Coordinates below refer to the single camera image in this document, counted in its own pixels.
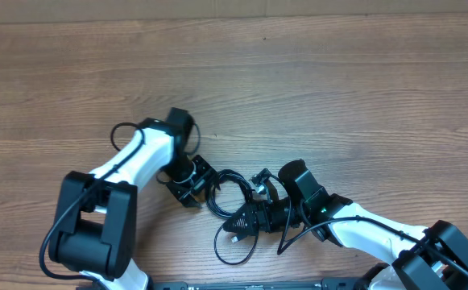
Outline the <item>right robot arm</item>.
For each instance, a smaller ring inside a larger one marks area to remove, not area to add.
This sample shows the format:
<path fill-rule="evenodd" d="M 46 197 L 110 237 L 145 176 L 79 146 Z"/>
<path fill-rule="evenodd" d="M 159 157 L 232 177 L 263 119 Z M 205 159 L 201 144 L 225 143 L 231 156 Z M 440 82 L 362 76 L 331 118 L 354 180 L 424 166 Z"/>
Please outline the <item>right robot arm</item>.
<path fill-rule="evenodd" d="M 430 227 L 394 222 L 360 204 L 330 194 L 302 159 L 285 164 L 275 176 L 287 193 L 279 199 L 268 185 L 272 175 L 254 176 L 268 198 L 248 201 L 222 225 L 233 242 L 259 233 L 280 232 L 283 254 L 312 234 L 321 242 L 365 252 L 380 263 L 354 283 L 356 289 L 468 289 L 468 238 L 453 224 Z"/>

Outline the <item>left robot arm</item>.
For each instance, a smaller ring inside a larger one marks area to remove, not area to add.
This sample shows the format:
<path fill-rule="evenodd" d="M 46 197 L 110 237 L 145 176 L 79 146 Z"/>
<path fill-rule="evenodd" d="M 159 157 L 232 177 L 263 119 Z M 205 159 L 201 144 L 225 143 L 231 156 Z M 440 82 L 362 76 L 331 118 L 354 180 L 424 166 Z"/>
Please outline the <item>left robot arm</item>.
<path fill-rule="evenodd" d="M 185 150 L 198 128 L 187 110 L 171 108 L 165 120 L 133 125 L 132 140 L 89 173 L 62 181 L 53 225 L 40 250 L 42 272 L 56 280 L 88 280 L 94 289 L 153 289 L 153 279 L 133 259 L 138 195 L 164 172 L 165 186 L 186 208 L 212 184 L 216 172 Z"/>

